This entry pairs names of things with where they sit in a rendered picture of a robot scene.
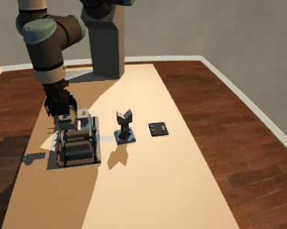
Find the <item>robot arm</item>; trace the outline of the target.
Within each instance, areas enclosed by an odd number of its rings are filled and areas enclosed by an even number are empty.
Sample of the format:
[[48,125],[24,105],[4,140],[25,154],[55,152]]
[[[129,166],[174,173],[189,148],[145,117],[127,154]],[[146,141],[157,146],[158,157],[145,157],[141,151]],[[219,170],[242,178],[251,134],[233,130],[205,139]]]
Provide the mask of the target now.
[[[62,51],[84,38],[84,22],[77,15],[48,14],[45,0],[17,1],[16,28],[24,37],[37,81],[50,84],[64,79],[67,67],[64,66]],[[135,0],[80,1],[89,17],[100,19],[107,16],[114,5],[132,6]]]

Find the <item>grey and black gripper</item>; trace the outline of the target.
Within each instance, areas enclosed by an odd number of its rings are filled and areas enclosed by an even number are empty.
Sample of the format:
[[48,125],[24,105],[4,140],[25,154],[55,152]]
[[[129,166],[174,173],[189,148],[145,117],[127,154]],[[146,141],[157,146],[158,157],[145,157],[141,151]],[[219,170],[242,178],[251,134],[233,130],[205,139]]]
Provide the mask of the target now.
[[[70,115],[71,121],[73,123],[75,122],[75,124],[77,125],[77,102],[73,95],[70,95],[69,91],[64,88],[61,88],[61,84],[64,83],[64,81],[65,79],[62,79],[56,83],[43,84],[46,93],[46,100],[44,106],[45,108],[48,107],[48,110],[46,108],[48,116],[50,116],[51,113],[53,119],[55,117],[54,125],[56,123],[59,126],[59,115]],[[69,106],[67,106],[67,104],[69,104]]]

